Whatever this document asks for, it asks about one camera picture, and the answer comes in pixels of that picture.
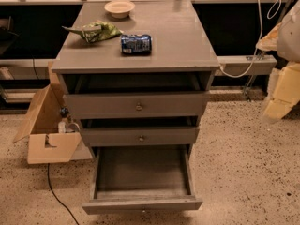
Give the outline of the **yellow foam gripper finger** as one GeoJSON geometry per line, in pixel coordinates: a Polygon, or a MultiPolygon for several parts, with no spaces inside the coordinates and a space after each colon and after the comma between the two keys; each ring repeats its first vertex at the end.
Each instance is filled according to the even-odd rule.
{"type": "Polygon", "coordinates": [[[265,120],[280,120],[300,101],[300,64],[289,62],[282,70],[273,69],[268,96],[263,106],[265,120]]]}

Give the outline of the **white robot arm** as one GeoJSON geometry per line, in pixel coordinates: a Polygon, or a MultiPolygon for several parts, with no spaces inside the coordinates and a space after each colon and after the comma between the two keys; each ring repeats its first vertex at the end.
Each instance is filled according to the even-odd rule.
{"type": "Polygon", "coordinates": [[[300,1],[257,44],[263,51],[276,51],[288,64],[269,79],[271,91],[263,117],[275,122],[282,119],[300,101],[300,1]]]}

